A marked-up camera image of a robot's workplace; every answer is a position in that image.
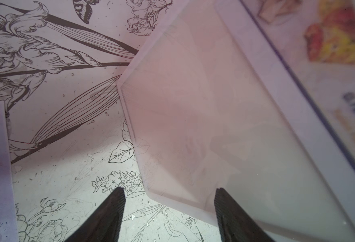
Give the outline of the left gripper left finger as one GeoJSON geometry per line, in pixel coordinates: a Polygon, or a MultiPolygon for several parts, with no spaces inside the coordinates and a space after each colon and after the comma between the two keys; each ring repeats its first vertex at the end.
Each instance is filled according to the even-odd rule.
{"type": "Polygon", "coordinates": [[[124,189],[117,187],[66,241],[117,242],[125,204],[124,189]]]}

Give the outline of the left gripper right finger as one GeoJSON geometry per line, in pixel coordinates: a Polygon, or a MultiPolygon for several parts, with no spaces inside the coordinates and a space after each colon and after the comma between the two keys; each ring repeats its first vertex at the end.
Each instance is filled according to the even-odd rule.
{"type": "Polygon", "coordinates": [[[214,206],[222,242],[274,242],[224,188],[216,190],[214,206]]]}

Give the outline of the clear acrylic menu holder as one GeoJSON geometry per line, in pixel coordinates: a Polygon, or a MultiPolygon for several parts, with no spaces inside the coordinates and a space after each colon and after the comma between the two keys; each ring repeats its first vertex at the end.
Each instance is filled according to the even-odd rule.
{"type": "Polygon", "coordinates": [[[145,190],[216,224],[224,188],[274,240],[355,242],[355,172],[291,85],[271,94],[215,8],[176,1],[119,82],[145,190]]]}

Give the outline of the new dish-list menu sheet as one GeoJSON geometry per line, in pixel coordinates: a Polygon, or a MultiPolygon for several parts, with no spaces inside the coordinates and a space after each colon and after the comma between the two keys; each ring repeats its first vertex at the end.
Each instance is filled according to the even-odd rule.
{"type": "Polygon", "coordinates": [[[271,94],[294,85],[355,172],[355,1],[216,1],[271,94]]]}

